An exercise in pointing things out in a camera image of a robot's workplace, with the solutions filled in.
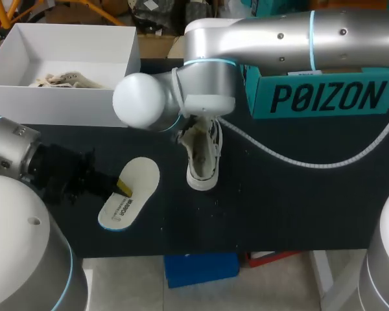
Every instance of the yellow pipe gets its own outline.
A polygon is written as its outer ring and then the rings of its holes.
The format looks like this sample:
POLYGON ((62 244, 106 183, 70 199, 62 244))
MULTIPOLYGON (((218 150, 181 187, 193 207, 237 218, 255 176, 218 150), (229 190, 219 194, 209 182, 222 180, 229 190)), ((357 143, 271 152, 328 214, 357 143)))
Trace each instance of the yellow pipe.
POLYGON ((13 0, 12 1, 12 5, 10 5, 10 8, 8 9, 8 12, 7 12, 7 18, 8 19, 12 19, 13 18, 14 12, 18 8, 18 6, 20 4, 20 1, 21 0, 13 0))
POLYGON ((10 29, 10 27, 11 27, 10 20, 7 17, 6 10, 5 10, 1 0, 0 0, 0 22, 1 22, 1 26, 4 29, 10 29))
POLYGON ((30 12, 32 12, 35 8, 37 8, 38 6, 41 6, 43 3, 43 0, 39 0, 38 3, 36 3, 34 6, 32 6, 31 8, 27 9, 26 11, 24 11, 22 14, 20 14, 18 17, 16 17, 15 19, 13 19, 11 21, 12 24, 14 24, 15 22, 17 22, 19 19, 21 19, 23 16, 29 14, 30 12))
POLYGON ((97 7, 97 6, 94 5, 93 3, 90 3, 90 2, 87 1, 87 0, 56 0, 56 1, 82 3, 83 5, 89 7, 92 11, 98 13, 98 14, 101 15, 102 17, 105 17, 108 21, 110 21, 110 22, 113 23, 114 25, 117 25, 117 26, 126 26, 123 22, 119 21, 118 19, 116 19, 116 18, 113 17, 112 15, 109 15, 107 12, 101 10, 99 7, 97 7))

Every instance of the shoebox lid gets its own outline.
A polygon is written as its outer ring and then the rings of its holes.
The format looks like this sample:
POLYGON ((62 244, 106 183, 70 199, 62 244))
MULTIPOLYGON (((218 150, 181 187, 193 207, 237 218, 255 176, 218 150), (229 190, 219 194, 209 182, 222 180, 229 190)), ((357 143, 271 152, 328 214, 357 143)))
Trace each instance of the shoebox lid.
POLYGON ((242 65, 241 71, 254 119, 373 115, 389 110, 387 68, 266 76, 258 67, 242 65))
POLYGON ((15 24, 0 47, 0 115, 22 124, 124 126, 113 89, 140 65, 135 27, 15 24), (71 71, 106 89, 29 87, 71 71))

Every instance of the white cable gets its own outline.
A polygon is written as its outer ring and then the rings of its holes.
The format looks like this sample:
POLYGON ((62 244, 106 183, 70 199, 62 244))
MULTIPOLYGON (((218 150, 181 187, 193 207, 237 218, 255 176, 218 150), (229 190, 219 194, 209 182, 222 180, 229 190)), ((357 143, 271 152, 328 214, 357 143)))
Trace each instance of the white cable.
POLYGON ((222 123, 223 125, 227 126, 228 128, 230 128, 234 132, 238 133, 239 135, 241 135, 242 137, 244 137, 245 139, 249 140, 251 143, 256 145, 256 147, 264 150, 266 153, 276 157, 277 159, 280 159, 282 161, 288 162, 288 163, 293 164, 293 165, 297 165, 299 167, 318 168, 318 169, 328 169, 328 168, 344 167, 346 165, 349 165, 349 164, 352 164, 354 162, 357 162, 358 160, 360 160, 363 157, 367 156, 371 151, 373 151, 373 149, 375 149, 382 142, 382 140, 389 134, 389 123, 388 123, 388 125, 386 125, 386 127, 379 134, 379 136, 372 142, 372 144, 370 144, 367 148, 365 148, 359 154, 357 154, 357 155, 355 155, 355 156, 353 156, 353 157, 351 157, 351 158, 349 158, 347 160, 341 161, 341 162, 330 163, 330 164, 315 164, 315 163, 301 162, 301 161, 297 161, 297 160, 294 160, 294 159, 290 159, 289 157, 283 156, 283 155, 281 155, 281 154, 279 154, 279 153, 269 149, 268 147, 264 146, 259 141, 256 141, 255 139, 250 137, 247 133, 245 133, 244 131, 240 130, 239 128, 237 128, 233 124, 229 123, 227 120, 225 120, 225 119, 223 119, 221 117, 218 117, 217 119, 219 120, 220 123, 222 123))

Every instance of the white sneaker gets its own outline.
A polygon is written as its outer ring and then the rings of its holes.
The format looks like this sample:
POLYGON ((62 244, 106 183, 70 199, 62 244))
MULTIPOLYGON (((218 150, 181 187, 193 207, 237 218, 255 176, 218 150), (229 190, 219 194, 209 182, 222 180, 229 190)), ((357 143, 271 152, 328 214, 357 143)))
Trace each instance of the white sneaker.
POLYGON ((43 79, 36 79, 32 87, 73 87, 87 89, 105 89, 106 87, 87 79, 77 71, 71 71, 62 75, 54 76, 47 74, 43 79))
POLYGON ((207 191, 218 182, 219 158, 222 150, 222 128, 218 120, 199 117, 178 142, 187 150, 187 183, 194 190, 207 191))

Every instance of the white shoebox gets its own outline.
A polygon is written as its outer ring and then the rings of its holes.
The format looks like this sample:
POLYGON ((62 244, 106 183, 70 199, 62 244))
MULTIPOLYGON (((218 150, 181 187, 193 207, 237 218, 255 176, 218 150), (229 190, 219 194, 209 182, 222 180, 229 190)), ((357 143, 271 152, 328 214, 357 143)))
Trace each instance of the white shoebox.
POLYGON ((113 89, 139 70, 135 27, 15 24, 0 47, 0 115, 22 124, 122 127, 113 89), (29 87, 68 71, 106 89, 29 87))

